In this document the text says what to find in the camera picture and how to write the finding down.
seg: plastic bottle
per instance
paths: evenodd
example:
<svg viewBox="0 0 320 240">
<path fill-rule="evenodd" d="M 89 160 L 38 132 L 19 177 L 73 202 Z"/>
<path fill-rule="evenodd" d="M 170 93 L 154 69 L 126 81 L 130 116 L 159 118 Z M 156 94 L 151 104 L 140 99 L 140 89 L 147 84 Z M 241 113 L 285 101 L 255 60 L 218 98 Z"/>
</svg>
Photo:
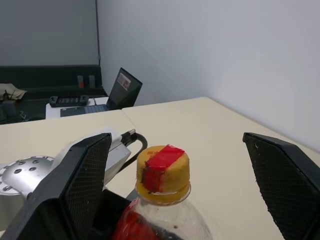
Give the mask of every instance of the plastic bottle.
<svg viewBox="0 0 320 240">
<path fill-rule="evenodd" d="M 188 155 L 153 146 L 137 158 L 139 197 L 122 213 L 112 240 L 212 240 L 201 215 L 186 199 L 191 191 Z"/>
</svg>

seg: red label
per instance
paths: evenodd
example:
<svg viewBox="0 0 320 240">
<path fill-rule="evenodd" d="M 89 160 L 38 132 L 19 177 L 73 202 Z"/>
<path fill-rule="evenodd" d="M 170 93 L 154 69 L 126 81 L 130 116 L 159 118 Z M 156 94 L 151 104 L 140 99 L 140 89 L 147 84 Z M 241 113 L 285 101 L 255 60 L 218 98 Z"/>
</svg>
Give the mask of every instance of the red label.
<svg viewBox="0 0 320 240">
<path fill-rule="evenodd" d="M 142 184 L 150 192 L 162 192 L 162 175 L 185 151 L 167 145 L 145 163 Z"/>
</svg>

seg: black cable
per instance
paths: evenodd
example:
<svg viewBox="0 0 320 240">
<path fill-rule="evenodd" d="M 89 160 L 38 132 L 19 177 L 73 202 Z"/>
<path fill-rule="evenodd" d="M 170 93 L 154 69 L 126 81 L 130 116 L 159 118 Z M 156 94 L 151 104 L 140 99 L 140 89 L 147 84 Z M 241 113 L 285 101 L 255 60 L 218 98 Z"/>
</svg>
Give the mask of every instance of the black cable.
<svg viewBox="0 0 320 240">
<path fill-rule="evenodd" d="M 132 164 L 138 157 L 138 155 L 145 150 L 148 147 L 148 141 L 147 139 L 142 136 L 139 133 L 133 133 L 130 135 L 129 132 L 126 132 L 124 134 L 122 134 L 122 140 L 121 142 L 127 147 L 130 144 L 134 143 L 136 140 L 139 140 L 142 143 L 142 147 L 141 149 L 133 156 L 131 157 L 128 161 L 126 161 L 123 166 L 120 168 L 120 170 L 118 171 L 118 173 L 120 173 L 123 169 L 125 169 L 126 167 L 128 167 L 130 164 Z"/>
</svg>

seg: red object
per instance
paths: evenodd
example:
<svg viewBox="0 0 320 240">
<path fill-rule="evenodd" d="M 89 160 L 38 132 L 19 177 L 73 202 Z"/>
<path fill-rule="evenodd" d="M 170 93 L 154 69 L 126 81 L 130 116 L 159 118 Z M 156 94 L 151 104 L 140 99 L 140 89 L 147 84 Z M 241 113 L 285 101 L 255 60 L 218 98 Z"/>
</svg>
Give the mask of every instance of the red object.
<svg viewBox="0 0 320 240">
<path fill-rule="evenodd" d="M 112 240 L 160 240 L 143 216 L 133 211 L 133 201 L 119 220 Z"/>
<path fill-rule="evenodd" d="M 156 155 L 151 157 L 145 163 L 145 170 L 143 172 L 142 184 L 150 192 L 163 191 L 162 189 L 162 175 L 166 170 L 180 158 L 185 151 L 174 146 L 167 145 Z"/>
</svg>

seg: laptop keyboard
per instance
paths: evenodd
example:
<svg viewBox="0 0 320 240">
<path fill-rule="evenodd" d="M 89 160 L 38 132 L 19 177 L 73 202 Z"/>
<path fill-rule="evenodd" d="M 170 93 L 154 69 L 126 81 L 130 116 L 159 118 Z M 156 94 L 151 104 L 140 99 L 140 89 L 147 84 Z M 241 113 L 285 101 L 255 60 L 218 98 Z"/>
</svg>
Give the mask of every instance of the laptop keyboard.
<svg viewBox="0 0 320 240">
<path fill-rule="evenodd" d="M 84 110 L 86 114 L 100 113 L 106 111 L 103 105 L 85 106 Z"/>
</svg>

